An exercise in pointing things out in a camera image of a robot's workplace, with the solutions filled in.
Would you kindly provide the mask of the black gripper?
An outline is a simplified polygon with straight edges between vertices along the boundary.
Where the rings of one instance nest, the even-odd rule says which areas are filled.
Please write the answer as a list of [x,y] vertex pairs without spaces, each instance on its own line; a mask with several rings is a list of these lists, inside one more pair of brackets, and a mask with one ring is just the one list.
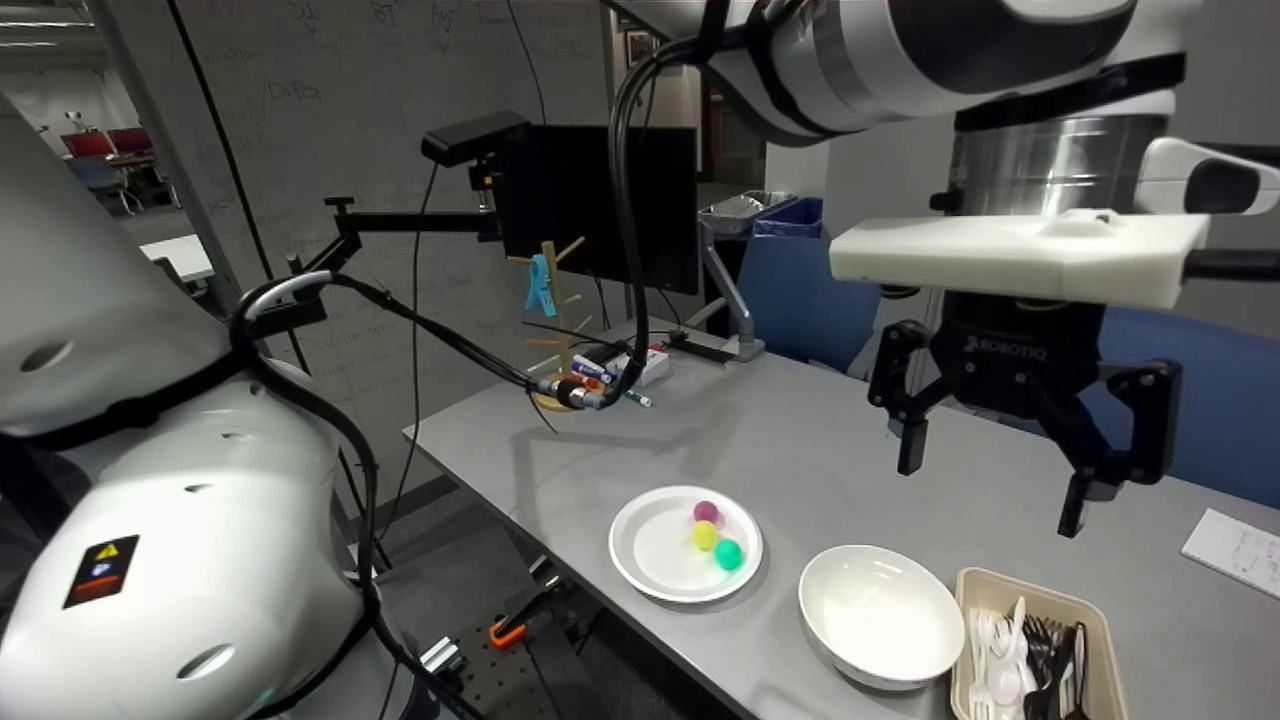
[[[1056,443],[1073,463],[1056,534],[1079,538],[1086,507],[1117,501],[1126,484],[1168,476],[1183,369],[1148,359],[1100,374],[1100,306],[950,291],[936,338],[915,320],[890,323],[876,343],[867,401],[899,427],[896,474],[913,476],[929,447],[929,414],[956,396],[970,410],[1030,416],[1036,396],[1063,401]],[[931,351],[940,382],[910,387],[915,351]],[[1096,414],[1079,394],[1100,376],[1111,396]]]

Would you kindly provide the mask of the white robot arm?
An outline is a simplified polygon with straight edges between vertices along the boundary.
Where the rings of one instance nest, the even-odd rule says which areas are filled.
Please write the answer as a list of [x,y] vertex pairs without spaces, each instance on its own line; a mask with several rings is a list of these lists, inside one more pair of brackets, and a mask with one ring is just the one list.
[[[611,0],[704,65],[780,145],[890,121],[1010,130],[1160,116],[1196,0]],[[371,548],[334,480],[366,431],[262,351],[303,271],[204,317],[74,183],[25,121],[0,131],[3,458],[76,453],[0,637],[3,720],[268,720],[386,637]]]

